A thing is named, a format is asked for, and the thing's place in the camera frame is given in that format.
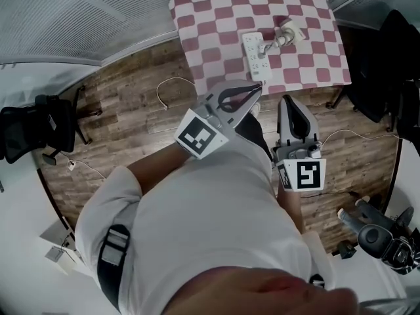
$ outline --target power plug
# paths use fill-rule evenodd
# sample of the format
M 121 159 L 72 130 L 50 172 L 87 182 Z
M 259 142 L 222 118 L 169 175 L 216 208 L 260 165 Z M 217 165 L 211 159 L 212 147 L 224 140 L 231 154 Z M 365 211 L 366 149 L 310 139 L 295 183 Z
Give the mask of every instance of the power plug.
M 75 161 L 69 161 L 69 163 L 68 163 L 68 169 L 70 171 L 72 171 L 75 166 L 76 166 L 76 162 Z

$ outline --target white cable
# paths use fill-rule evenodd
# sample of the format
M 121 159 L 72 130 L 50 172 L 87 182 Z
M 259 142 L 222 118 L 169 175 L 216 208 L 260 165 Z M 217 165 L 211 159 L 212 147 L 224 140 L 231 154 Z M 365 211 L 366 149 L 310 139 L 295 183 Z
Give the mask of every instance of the white cable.
M 395 134 L 385 134 L 385 135 L 379 135 L 379 136 L 375 136 L 375 137 L 373 137 L 373 138 L 369 138 L 369 137 L 367 137 L 367 136 L 360 135 L 360 134 L 358 134 L 358 133 L 356 133 L 356 132 L 352 131 L 351 129 L 339 129 L 338 131 L 335 131 L 334 133 L 331 133 L 329 136 L 327 136 L 327 138 L 326 138 L 326 139 L 324 140 L 324 142 L 322 143 L 321 150 L 322 150 L 322 148 L 324 147 L 324 144 L 327 142 L 327 140 L 328 140 L 330 137 L 332 137 L 335 133 L 338 133 L 338 132 L 351 132 L 351 133 L 353 133 L 353 134 L 355 134 L 355 135 L 359 136 L 360 138 L 363 138 L 363 139 L 366 139 L 366 140 L 375 140 L 375 139 L 378 139 L 378 138 L 383 138 L 383 137 L 395 137 L 395 138 L 397 138 L 397 139 L 402 140 L 402 138 L 400 138 L 399 136 L 397 136 L 397 135 L 395 135 Z
M 165 79 L 164 81 L 160 82 L 160 83 L 159 83 L 159 85 L 156 87 L 156 96 L 157 96 L 157 99 L 159 99 L 160 103 L 163 105 L 163 108 L 165 109 L 165 111 L 166 111 L 169 107 L 168 107 L 168 105 L 166 105 L 166 104 L 162 101 L 162 99 L 160 99 L 160 96 L 159 96 L 159 87 L 160 87 L 162 84 L 166 83 L 167 81 L 170 81 L 171 79 L 175 79 L 175 78 L 182 79 L 183 81 L 187 81 L 187 82 L 189 82 L 189 84 L 191 84 L 191 85 L 194 85 L 194 86 L 195 86 L 195 84 L 194 84 L 194 83 L 192 83 L 191 81 L 189 81 L 188 79 L 183 78 L 183 77 L 179 77 L 179 76 L 171 77 L 171 78 Z
M 93 170 L 93 171 L 96 171 L 103 179 L 106 179 L 106 177 L 104 176 L 104 175 L 102 175 L 102 173 L 100 172 L 100 171 L 97 171 L 95 168 L 92 168 L 90 165 L 88 165 L 87 163 L 85 163 L 85 162 L 83 162 L 83 161 L 80 161 L 80 160 L 73 160 L 73 159 L 70 159 L 65 153 L 63 153 L 63 152 L 60 152 L 62 155 L 64 155 L 66 158 L 68 158 L 68 160 L 67 160 L 67 168 L 70 168 L 70 164 L 71 163 L 75 163 L 75 162 L 79 162 L 79 163 L 82 163 L 82 164 L 84 164 L 86 167 L 88 167 L 89 169 L 91 169 L 91 170 Z

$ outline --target chair leg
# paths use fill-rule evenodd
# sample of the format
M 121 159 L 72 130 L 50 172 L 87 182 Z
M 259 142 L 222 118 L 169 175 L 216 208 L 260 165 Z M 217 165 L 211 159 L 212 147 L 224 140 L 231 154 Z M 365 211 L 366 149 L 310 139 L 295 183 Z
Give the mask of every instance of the chair leg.
M 102 109 L 98 109 L 98 110 L 95 110 L 95 111 L 82 113 L 82 114 L 78 115 L 77 118 L 78 119 L 84 119 L 84 118 L 88 118 L 88 117 L 100 116 L 101 114 L 102 114 Z
M 85 136 L 81 132 L 80 126 L 78 123 L 75 124 L 75 130 L 77 135 L 79 135 L 80 139 L 83 141 L 84 144 L 90 144 L 92 142 L 92 139 L 86 140 Z
M 337 97 L 337 99 L 335 100 L 334 104 L 332 102 L 328 102 L 325 106 L 326 108 L 332 110 L 334 108 L 336 108 L 340 102 L 342 101 L 342 99 L 344 98 L 344 96 L 347 94 L 346 92 L 346 88 L 343 87 L 343 90 L 341 90 L 339 96 Z
M 53 153 L 51 153 L 50 155 L 43 153 L 42 154 L 42 158 L 44 159 L 44 161 L 46 163 L 48 163 L 49 165 L 57 165 L 57 160 L 55 160 L 55 157 L 58 155 L 58 153 L 60 153 L 60 150 L 55 150 Z
M 396 114 L 394 112 L 391 112 L 391 126 L 387 128 L 387 132 L 394 132 L 395 121 Z

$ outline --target power strip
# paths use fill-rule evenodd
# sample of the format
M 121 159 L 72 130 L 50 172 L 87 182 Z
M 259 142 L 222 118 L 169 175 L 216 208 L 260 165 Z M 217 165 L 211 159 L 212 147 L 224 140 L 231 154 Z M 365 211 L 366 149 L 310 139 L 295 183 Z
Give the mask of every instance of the power strip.
M 253 81 L 268 81 L 272 79 L 272 72 L 268 55 L 263 58 L 259 54 L 264 50 L 262 33 L 247 33 L 242 35 L 243 46 L 247 55 L 249 70 Z

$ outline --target pink and white checkered tablecloth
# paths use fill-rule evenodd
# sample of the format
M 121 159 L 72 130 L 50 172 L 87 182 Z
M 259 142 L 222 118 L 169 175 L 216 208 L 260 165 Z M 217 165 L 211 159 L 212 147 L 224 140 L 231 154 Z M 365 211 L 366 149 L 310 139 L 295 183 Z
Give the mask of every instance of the pink and white checkered tablecloth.
M 171 0 L 169 8 L 199 95 L 219 81 L 251 80 L 242 34 L 273 40 L 287 17 L 306 39 L 268 52 L 273 78 L 263 94 L 351 83 L 328 0 Z

